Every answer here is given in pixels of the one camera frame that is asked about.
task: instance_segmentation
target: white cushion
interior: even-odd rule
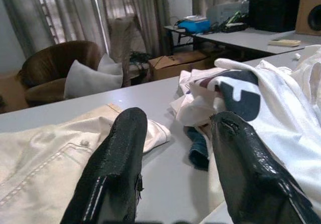
[[[71,65],[65,84],[65,98],[87,96],[121,88],[122,66],[105,54],[95,71],[77,60]]]

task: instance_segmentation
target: speaker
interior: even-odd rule
[[[300,0],[295,30],[299,34],[321,36],[321,0]]]

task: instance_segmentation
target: printed graphic on shirt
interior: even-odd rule
[[[227,77],[227,79],[218,79],[218,77]],[[233,96],[235,94],[234,91],[236,86],[231,85],[231,83],[228,81],[228,78],[239,80],[237,87],[243,88],[241,90],[239,100],[234,99]],[[254,84],[258,86],[258,78],[253,72],[247,70],[224,71],[215,76],[202,79],[196,83],[207,89],[210,88],[214,91],[219,90],[222,93],[227,110],[236,113],[245,121],[252,121],[257,118],[260,111],[261,97],[254,92],[247,91],[249,85]]]

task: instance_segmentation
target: black box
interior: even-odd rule
[[[300,0],[249,0],[249,25],[258,30],[287,32],[295,29]]]

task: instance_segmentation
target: desk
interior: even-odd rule
[[[168,32],[177,32],[184,34],[184,29],[174,29],[173,26],[166,26]],[[216,44],[232,47],[240,50],[255,51],[266,55],[274,55],[285,52],[296,51],[303,49],[308,45],[321,44],[321,37],[300,35],[295,31],[276,33],[260,31],[253,28],[248,28],[245,31],[232,33],[213,33],[213,34],[189,34],[194,39],[205,40]],[[300,40],[301,44],[298,47],[279,47],[270,46],[268,42],[274,39],[289,39]]]
[[[295,67],[294,53],[265,58],[278,65]],[[258,60],[248,64],[257,65]],[[121,108],[137,106],[148,118],[165,125],[172,140],[145,154],[142,162],[144,191],[137,208],[137,220],[198,223],[209,213],[207,172],[196,170],[188,161],[191,141],[175,121],[169,103],[177,98],[178,77],[99,93],[0,115],[0,132],[22,131],[59,124],[103,104]],[[224,218],[226,208],[220,210]]]
[[[187,33],[185,31],[185,29],[179,29],[179,28],[176,28],[176,27],[173,27],[173,26],[165,26],[164,27],[166,29],[166,35],[169,39],[169,44],[170,44],[170,55],[173,55],[173,50],[174,48],[177,48],[177,47],[183,47],[183,46],[188,46],[188,45],[193,45],[193,50],[195,50],[195,46],[196,46],[196,42],[195,42],[195,39],[196,39],[196,34],[190,34],[190,33]],[[174,39],[173,39],[173,34],[172,32],[175,32],[179,35],[178,37],[178,42],[177,42],[177,45],[174,44]],[[193,41],[192,42],[189,42],[190,40],[188,40],[187,43],[184,43],[184,44],[181,44],[181,38],[182,37],[191,37],[193,38]]]

